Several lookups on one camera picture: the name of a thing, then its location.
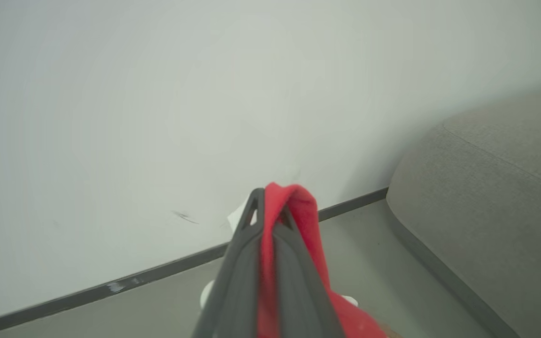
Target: sofa seam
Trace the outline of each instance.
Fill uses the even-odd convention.
[[[509,162],[509,161],[507,161],[507,160],[504,160],[503,158],[500,158],[500,157],[496,156],[495,154],[492,154],[491,152],[488,152],[487,150],[485,150],[485,149],[483,149],[483,148],[480,148],[479,146],[477,146],[477,145],[471,143],[470,141],[465,140],[464,138],[460,137],[459,135],[456,135],[455,133],[449,131],[448,128],[446,128],[445,123],[442,123],[442,124],[441,124],[441,127],[442,127],[442,129],[444,129],[444,131],[445,131],[446,133],[448,133],[449,135],[455,137],[456,139],[459,139],[460,141],[463,141],[464,143],[467,143],[468,145],[472,146],[472,147],[475,148],[476,150],[479,150],[479,151],[481,151],[481,152],[483,152],[483,153],[489,155],[490,157],[492,157],[492,158],[494,158],[494,159],[496,159],[496,160],[498,160],[498,161],[500,161],[500,162],[504,162],[504,163],[506,163],[506,164],[509,164],[509,165],[513,166],[514,168],[516,168],[517,170],[519,170],[521,173],[524,173],[524,174],[526,174],[527,176],[529,176],[529,177],[535,179],[535,180],[541,185],[541,176],[539,176],[539,175],[537,175],[537,174],[535,174],[535,173],[531,173],[530,171],[526,171],[525,169],[522,169],[522,168],[518,167],[518,166],[515,165],[514,163],[511,163],[511,162]]]

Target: red fabric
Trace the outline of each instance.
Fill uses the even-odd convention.
[[[286,187],[272,183],[264,191],[264,234],[260,249],[260,294],[258,298],[258,337],[278,338],[277,294],[275,289],[275,256],[272,229],[284,205],[288,205],[302,238],[325,285],[329,299],[348,338],[385,338],[375,320],[352,305],[341,295],[331,291],[329,272],[325,262],[316,200],[302,186]]]

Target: gray sofa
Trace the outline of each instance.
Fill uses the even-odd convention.
[[[387,201],[400,237],[488,329],[541,338],[541,90],[436,126]]]

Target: white wall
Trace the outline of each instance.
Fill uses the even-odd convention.
[[[535,0],[0,1],[0,315],[224,242],[271,180],[384,188],[538,85]]]

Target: floor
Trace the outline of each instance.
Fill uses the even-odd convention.
[[[385,201],[320,224],[333,290],[404,338],[491,338],[400,244]],[[0,338],[189,337],[222,259],[8,330]]]

